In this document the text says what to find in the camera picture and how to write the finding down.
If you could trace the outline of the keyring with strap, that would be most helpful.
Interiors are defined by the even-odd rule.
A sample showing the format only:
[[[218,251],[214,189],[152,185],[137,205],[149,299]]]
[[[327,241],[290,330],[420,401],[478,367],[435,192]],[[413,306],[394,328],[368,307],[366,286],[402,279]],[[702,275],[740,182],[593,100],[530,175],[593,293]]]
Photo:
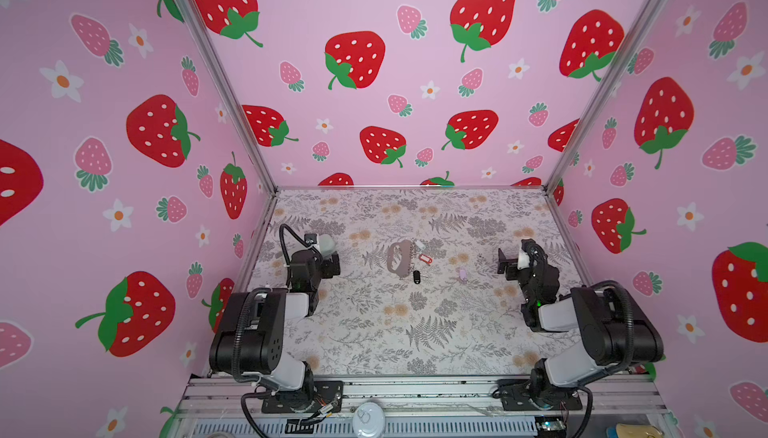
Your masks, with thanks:
[[[410,276],[413,271],[413,248],[414,244],[410,240],[402,240],[390,245],[386,255],[387,270],[401,279]]]

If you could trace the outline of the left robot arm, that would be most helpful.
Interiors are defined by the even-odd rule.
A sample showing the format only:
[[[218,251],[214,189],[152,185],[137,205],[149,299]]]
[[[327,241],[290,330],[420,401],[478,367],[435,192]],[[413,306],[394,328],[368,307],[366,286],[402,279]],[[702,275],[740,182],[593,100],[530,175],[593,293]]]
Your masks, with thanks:
[[[300,237],[283,224],[278,237],[286,286],[229,298],[209,350],[209,367],[262,389],[244,396],[244,408],[259,400],[263,414],[309,413],[319,419],[341,409],[343,383],[316,380],[308,362],[285,351],[285,329],[287,322],[315,313],[320,284],[341,274],[340,259],[328,235]]]

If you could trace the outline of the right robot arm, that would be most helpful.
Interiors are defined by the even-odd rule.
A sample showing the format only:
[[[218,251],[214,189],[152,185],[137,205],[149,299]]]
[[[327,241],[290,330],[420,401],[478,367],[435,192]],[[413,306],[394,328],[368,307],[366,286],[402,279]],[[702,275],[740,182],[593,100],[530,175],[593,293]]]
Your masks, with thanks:
[[[520,286],[521,313],[531,331],[579,334],[565,351],[539,360],[527,379],[497,382],[492,397],[504,410],[580,410],[587,385],[662,359],[661,335],[619,283],[608,280],[561,295],[559,269],[532,239],[521,242],[515,258],[499,251],[497,272]]]

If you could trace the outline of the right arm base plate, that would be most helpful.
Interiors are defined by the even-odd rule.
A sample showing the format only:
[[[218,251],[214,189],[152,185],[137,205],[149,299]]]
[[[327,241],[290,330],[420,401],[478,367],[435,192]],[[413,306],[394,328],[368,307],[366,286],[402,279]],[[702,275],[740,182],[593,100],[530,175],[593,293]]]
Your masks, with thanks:
[[[583,409],[575,389],[545,385],[539,388],[529,380],[502,379],[491,392],[505,411],[579,411]]]

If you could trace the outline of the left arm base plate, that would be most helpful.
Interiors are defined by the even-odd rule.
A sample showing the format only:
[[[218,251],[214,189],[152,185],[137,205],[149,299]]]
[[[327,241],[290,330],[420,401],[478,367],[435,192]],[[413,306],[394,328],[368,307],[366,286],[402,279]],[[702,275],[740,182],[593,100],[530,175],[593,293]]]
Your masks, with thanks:
[[[295,391],[279,391],[262,401],[262,414],[315,413],[331,405],[332,413],[339,412],[343,401],[344,382],[320,380]]]

